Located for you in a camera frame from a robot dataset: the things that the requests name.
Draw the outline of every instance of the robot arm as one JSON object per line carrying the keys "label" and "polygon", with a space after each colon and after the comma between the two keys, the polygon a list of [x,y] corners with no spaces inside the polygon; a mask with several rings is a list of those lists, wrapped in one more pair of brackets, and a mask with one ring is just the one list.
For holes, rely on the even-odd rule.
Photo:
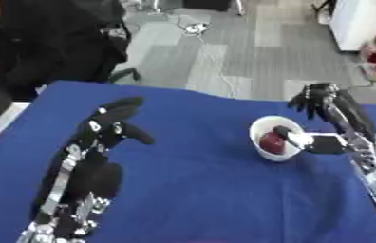
{"label": "robot arm", "polygon": [[85,242],[122,182],[122,167],[109,163],[106,152],[128,138],[154,142],[124,121],[141,104],[142,98],[105,104],[79,124],[52,159],[17,243]]}
{"label": "robot arm", "polygon": [[351,153],[352,165],[376,205],[376,127],[361,106],[346,90],[336,84],[323,83],[306,86],[289,102],[289,107],[297,107],[298,111],[306,108],[310,119],[318,114],[334,125],[336,133],[299,135],[284,127],[276,127],[275,132],[294,146],[312,153]]}

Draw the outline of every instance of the cable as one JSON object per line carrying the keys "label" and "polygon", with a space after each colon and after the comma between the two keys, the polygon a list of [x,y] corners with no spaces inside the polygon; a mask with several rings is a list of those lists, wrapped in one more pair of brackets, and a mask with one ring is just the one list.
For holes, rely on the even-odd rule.
{"label": "cable", "polygon": [[[176,17],[177,18],[176,23],[172,23],[172,24],[174,24],[175,26],[177,26],[178,28],[180,28],[181,30],[183,30],[184,31],[183,34],[185,36],[195,36],[195,37],[197,37],[199,39],[199,41],[203,45],[207,44],[201,38],[201,36],[203,35],[204,31],[203,32],[199,32],[198,34],[191,34],[190,31],[188,30],[188,28],[194,28],[195,26],[200,25],[201,21],[195,19],[194,17],[192,17],[190,15],[178,15],[178,14],[170,14],[170,13],[165,13],[165,12],[163,12],[161,15],[166,16],[169,21],[171,20],[171,17]],[[190,18],[191,20],[193,20],[194,24],[190,24],[188,26],[183,26],[182,23],[181,23],[182,22],[182,17],[188,17],[188,18]],[[217,71],[220,79],[222,81],[224,81],[228,85],[228,87],[230,88],[230,98],[234,98],[235,99],[235,88],[234,88],[233,84],[222,73],[222,69],[218,68],[218,61],[212,55],[209,55],[208,53],[206,53],[205,51],[203,51],[202,47],[199,49],[199,53],[200,53],[200,55],[208,57],[212,61],[212,63],[214,64],[214,69]]]}
{"label": "cable", "polygon": [[[200,40],[200,42],[202,44],[206,45],[206,42],[204,42],[203,38],[201,38],[201,35],[197,35],[197,37],[198,37],[198,39]],[[220,76],[220,79],[222,79],[229,86],[229,88],[230,88],[230,91],[231,91],[231,97],[230,98],[234,98],[235,99],[235,89],[234,89],[234,86],[233,86],[233,84],[231,84],[231,82],[222,73],[222,69],[217,67],[217,60],[212,55],[209,55],[208,53],[206,53],[205,51],[203,51],[202,48],[199,49],[199,52],[201,54],[209,57],[210,60],[212,60],[212,62],[214,63],[214,68],[218,72],[218,74]]]}

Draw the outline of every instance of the red apple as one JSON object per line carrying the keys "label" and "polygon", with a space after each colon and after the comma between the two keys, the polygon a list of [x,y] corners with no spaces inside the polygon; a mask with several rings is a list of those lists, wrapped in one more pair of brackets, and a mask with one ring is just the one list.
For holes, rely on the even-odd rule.
{"label": "red apple", "polygon": [[259,139],[259,146],[272,154],[284,154],[284,140],[281,139],[276,133],[269,132]]}

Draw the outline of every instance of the white cabinet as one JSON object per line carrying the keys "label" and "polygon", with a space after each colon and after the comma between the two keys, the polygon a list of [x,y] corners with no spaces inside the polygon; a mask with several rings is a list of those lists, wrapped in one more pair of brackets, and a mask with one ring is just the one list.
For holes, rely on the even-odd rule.
{"label": "white cabinet", "polygon": [[329,26],[340,50],[359,50],[376,36],[376,0],[338,0]]}

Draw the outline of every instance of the gray carpet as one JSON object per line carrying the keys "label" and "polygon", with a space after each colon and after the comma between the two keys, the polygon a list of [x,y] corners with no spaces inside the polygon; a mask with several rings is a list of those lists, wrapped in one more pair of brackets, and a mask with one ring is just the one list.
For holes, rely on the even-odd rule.
{"label": "gray carpet", "polygon": [[[238,17],[235,9],[177,9],[183,25],[211,23],[203,43],[184,35],[174,15],[130,11],[128,26],[136,34],[129,62],[117,69],[136,67],[144,77],[138,85],[247,100],[287,100],[314,82],[342,87],[368,84],[355,58],[339,53],[329,28],[316,23],[309,1],[244,0],[244,4],[244,17]],[[135,84],[130,79],[119,83]],[[376,85],[353,89],[352,94],[361,103],[376,103]]]}

